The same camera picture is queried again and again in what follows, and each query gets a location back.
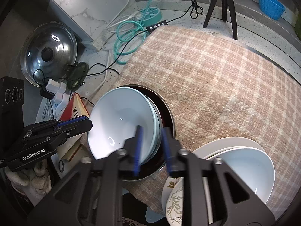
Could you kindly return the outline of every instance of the pot lid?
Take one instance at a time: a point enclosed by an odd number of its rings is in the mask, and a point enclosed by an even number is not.
[[[21,69],[26,79],[35,86],[43,83],[43,73],[45,77],[61,82],[63,79],[57,78],[66,76],[64,68],[74,64],[76,54],[77,44],[71,30],[58,22],[46,23],[37,27],[26,39],[21,51]]]

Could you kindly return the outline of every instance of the ridged blue cup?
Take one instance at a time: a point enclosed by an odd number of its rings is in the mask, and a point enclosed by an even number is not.
[[[259,7],[267,16],[278,20],[285,7],[278,0],[259,0]]]

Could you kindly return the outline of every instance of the black tripod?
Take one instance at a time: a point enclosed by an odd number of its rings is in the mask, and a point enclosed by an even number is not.
[[[217,0],[211,0],[208,13],[206,15],[206,19],[204,22],[203,27],[206,28],[209,22],[209,19],[212,15],[214,6],[216,4]],[[227,11],[228,11],[228,5],[229,5],[229,11],[230,11],[230,17],[232,22],[232,31],[233,31],[233,38],[237,40],[237,23],[236,23],[236,14],[235,14],[235,6],[233,0],[222,0],[222,19],[223,21],[227,21]]]

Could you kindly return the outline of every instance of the screw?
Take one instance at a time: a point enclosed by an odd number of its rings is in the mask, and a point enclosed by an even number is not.
[[[180,154],[180,155],[188,155],[189,152],[188,152],[186,149],[180,149],[180,150],[179,150],[179,154]]]
[[[84,163],[84,164],[89,164],[89,163],[91,163],[91,161],[92,161],[92,159],[90,157],[88,157],[88,156],[82,157],[80,159],[80,162]]]
[[[214,159],[214,163],[217,164],[217,165],[220,165],[220,164],[223,164],[224,161],[223,161],[222,158],[219,158],[219,157],[218,157],[218,158],[215,158],[215,159]]]
[[[119,150],[117,150],[117,153],[118,153],[119,155],[126,155],[126,154],[127,154],[127,151],[126,151],[126,149],[119,149]]]

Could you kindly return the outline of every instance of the black pan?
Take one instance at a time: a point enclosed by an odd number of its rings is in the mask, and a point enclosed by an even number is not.
[[[168,106],[168,104],[165,102],[165,100],[160,96],[159,93],[155,92],[154,90],[141,86],[141,85],[124,85],[120,87],[130,87],[138,90],[139,92],[143,93],[147,97],[149,97],[154,104],[157,106],[161,118],[162,118],[162,124],[163,127],[169,127],[172,133],[173,138],[176,137],[176,126],[175,126],[175,120],[173,118],[173,114],[171,113],[171,110]],[[160,147],[157,151],[157,153],[154,155],[151,160],[146,162],[145,164],[141,165],[140,167],[140,173],[139,176],[137,177],[129,177],[129,178],[124,178],[123,180],[125,181],[138,181],[145,179],[157,171],[159,171],[165,164],[164,160],[164,151],[163,147],[160,144]]]

